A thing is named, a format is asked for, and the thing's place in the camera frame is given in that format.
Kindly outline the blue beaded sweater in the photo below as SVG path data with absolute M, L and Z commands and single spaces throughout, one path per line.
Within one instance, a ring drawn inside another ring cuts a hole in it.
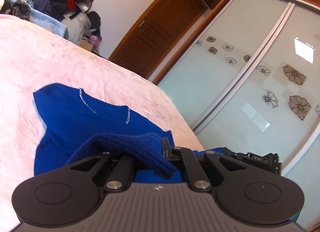
M 34 175 L 55 170 L 104 152 L 128 153 L 146 166 L 137 183 L 180 183 L 180 171 L 165 160 L 163 131 L 128 106 L 115 106 L 89 96 L 81 88 L 50 84 L 33 93 L 46 127 L 35 153 Z

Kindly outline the frosted glass wardrobe door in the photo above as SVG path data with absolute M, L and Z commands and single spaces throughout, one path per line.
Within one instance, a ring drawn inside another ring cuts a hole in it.
M 195 130 L 235 84 L 289 8 L 284 0 L 230 0 L 159 83 Z

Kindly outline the cardboard box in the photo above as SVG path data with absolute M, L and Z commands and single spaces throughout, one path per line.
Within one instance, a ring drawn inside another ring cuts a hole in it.
M 93 50 L 93 45 L 89 43 L 88 39 L 86 38 L 83 38 L 80 43 L 79 43 L 79 46 L 89 52 L 92 52 Z

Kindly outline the purple bag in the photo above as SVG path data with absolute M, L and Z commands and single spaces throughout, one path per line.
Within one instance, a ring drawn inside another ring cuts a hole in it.
M 102 36 L 96 36 L 94 34 L 90 35 L 88 38 L 88 42 L 93 46 L 99 46 L 102 41 Z

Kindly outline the pink floral bed blanket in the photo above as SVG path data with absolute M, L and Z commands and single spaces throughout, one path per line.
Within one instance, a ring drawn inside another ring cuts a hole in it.
M 203 150 L 165 92 L 150 81 L 12 15 L 1 15 L 1 231 L 18 225 L 11 195 L 32 177 L 44 125 L 33 93 L 51 83 L 82 88 L 101 101 L 128 106 L 165 131 L 174 143 Z

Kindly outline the grey plastic-wrapped bundle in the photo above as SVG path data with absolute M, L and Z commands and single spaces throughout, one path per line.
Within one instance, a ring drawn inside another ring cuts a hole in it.
M 91 22 L 85 13 L 79 13 L 74 16 L 71 13 L 64 15 L 64 19 L 61 21 L 67 26 L 68 30 L 68 40 L 79 45 L 84 35 L 90 35 L 91 32 Z

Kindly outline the brown wooden door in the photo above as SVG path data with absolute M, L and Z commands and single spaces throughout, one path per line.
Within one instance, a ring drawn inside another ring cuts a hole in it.
M 148 79 L 207 9 L 203 0 L 154 0 L 109 60 Z

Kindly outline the light blue knitted blanket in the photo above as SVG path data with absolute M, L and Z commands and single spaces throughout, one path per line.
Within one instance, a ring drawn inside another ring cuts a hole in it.
M 17 2 L 16 0 L 6 0 L 5 4 L 9 6 L 9 10 L 11 6 Z M 58 20 L 40 12 L 31 7 L 31 17 L 28 20 L 29 22 L 36 24 L 46 30 L 53 32 L 54 34 L 63 37 L 64 39 L 68 39 L 68 30 L 67 26 Z

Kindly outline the leopard print garment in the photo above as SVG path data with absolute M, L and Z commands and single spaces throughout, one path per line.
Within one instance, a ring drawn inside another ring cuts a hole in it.
M 10 15 L 23 20 L 29 20 L 31 17 L 31 7 L 25 1 L 17 1 L 11 6 Z

